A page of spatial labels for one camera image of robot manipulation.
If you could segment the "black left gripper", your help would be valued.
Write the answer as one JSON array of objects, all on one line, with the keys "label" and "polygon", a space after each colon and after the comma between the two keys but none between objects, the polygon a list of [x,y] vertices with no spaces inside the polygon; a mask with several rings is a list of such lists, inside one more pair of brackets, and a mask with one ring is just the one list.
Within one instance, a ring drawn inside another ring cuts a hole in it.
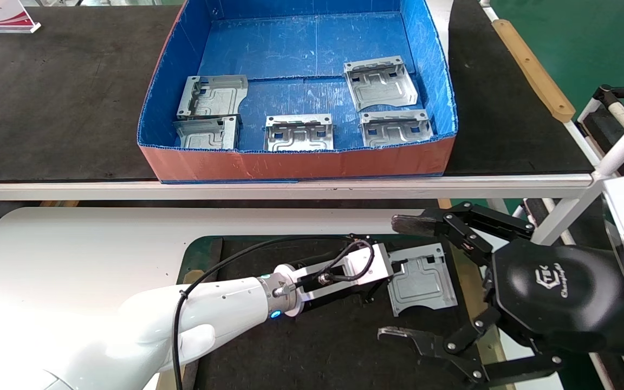
[{"label": "black left gripper", "polygon": [[296,313],[307,313],[354,295],[363,295],[362,303],[372,304],[376,291],[391,280],[394,272],[405,272],[406,263],[392,262],[392,266],[374,263],[362,276],[364,266],[350,263],[337,263],[325,272],[320,272],[327,266],[325,263],[299,269],[296,271],[296,282],[301,286],[296,289]]}]

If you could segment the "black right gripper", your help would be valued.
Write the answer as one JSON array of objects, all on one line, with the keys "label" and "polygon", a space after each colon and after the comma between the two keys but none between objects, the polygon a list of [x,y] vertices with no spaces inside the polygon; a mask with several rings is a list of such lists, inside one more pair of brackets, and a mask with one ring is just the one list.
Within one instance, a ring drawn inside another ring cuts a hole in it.
[{"label": "black right gripper", "polygon": [[[421,358],[443,361],[467,388],[536,380],[563,368],[562,358],[552,353],[489,365],[466,358],[464,352],[500,320],[511,338],[523,344],[532,341],[541,350],[624,356],[624,276],[610,250],[533,244],[527,241],[534,232],[532,224],[465,201],[449,209],[428,208],[418,216],[394,215],[391,227],[402,235],[444,236],[474,264],[490,265],[493,304],[500,311],[486,309],[448,338],[382,327],[377,339],[410,340]],[[516,240],[493,254],[493,246],[476,230],[506,242]]]}]

